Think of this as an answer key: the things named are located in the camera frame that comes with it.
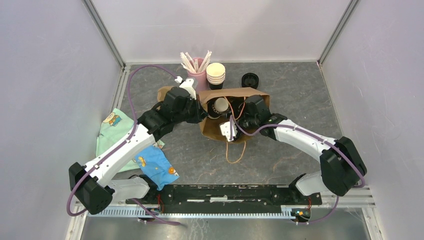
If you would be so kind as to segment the brown paper takeout bag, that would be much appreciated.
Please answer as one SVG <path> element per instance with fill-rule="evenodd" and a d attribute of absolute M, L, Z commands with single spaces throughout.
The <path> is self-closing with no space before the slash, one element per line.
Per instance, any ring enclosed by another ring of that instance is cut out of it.
<path fill-rule="evenodd" d="M 231 113 L 229 114 L 229 118 L 218 118 L 218 119 L 210 119 L 209 117 L 206 117 L 200 124 L 200 132 L 203 136 L 225 143 L 225 159 L 229 164 L 236 164 L 238 163 L 244 156 L 246 148 L 247 148 L 247 141 L 251 138 L 251 134 L 254 133 L 253 130 L 238 130 L 239 124 L 237 121 L 242 116 L 244 107 L 245 107 L 245 100 L 253 95 L 260 95 L 264 98 L 265 103 L 267 106 L 270 106 L 270 96 L 264 92 L 261 92 L 259 90 L 253 89 L 251 87 L 243 87 L 243 88 L 229 88 L 229 89 L 219 89 L 219 90 L 206 90 L 202 91 L 199 94 L 199 99 L 201 106 L 207 111 L 207 102 L 213 98 L 220 98 L 224 97 L 229 100 L 230 103 L 230 110 Z M 220 131 L 220 124 L 225 122 L 234 122 L 237 129 L 237 136 L 235 141 L 227 142 L 226 138 L 222 136 Z M 230 144 L 243 144 L 243 149 L 241 151 L 240 157 L 235 161 L 229 160 L 229 145 Z"/>

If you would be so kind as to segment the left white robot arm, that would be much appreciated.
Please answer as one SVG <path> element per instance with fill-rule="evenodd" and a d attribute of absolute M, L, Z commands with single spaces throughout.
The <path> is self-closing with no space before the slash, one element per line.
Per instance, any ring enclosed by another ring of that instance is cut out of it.
<path fill-rule="evenodd" d="M 115 174 L 137 153 L 152 146 L 171 133 L 182 122 L 198 124 L 207 117 L 195 89 L 191 86 L 172 87 L 164 99 L 139 117 L 133 128 L 114 146 L 94 160 L 81 165 L 78 162 L 68 169 L 71 194 L 66 211 L 76 217 L 85 211 L 96 215 L 106 209 L 117 195 L 118 188 L 109 184 Z M 71 211 L 72 198 L 76 197 L 84 210 Z"/>

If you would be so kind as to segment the brown cardboard cup carriers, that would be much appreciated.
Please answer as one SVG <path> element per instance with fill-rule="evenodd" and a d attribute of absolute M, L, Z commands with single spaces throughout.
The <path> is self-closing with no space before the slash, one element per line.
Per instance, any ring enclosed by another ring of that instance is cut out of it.
<path fill-rule="evenodd" d="M 172 88 L 174 88 L 173 86 L 163 86 L 160 89 L 158 89 L 157 91 L 157 101 L 161 102 L 165 99 L 165 96 L 167 94 L 168 91 L 170 91 Z"/>

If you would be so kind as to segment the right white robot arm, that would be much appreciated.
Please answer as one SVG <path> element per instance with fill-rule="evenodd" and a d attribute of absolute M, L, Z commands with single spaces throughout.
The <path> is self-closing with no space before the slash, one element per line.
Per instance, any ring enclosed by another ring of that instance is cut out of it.
<path fill-rule="evenodd" d="M 225 137 L 229 141 L 239 133 L 250 137 L 261 134 L 289 144 L 319 163 L 319 171 L 293 181 L 288 196 L 295 204 L 302 204 L 314 193 L 330 191 L 343 197 L 352 188 L 365 186 L 367 168 L 350 138 L 326 137 L 301 127 L 282 114 L 272 113 L 260 95 L 248 97 L 240 119 L 231 116 L 228 124 Z"/>

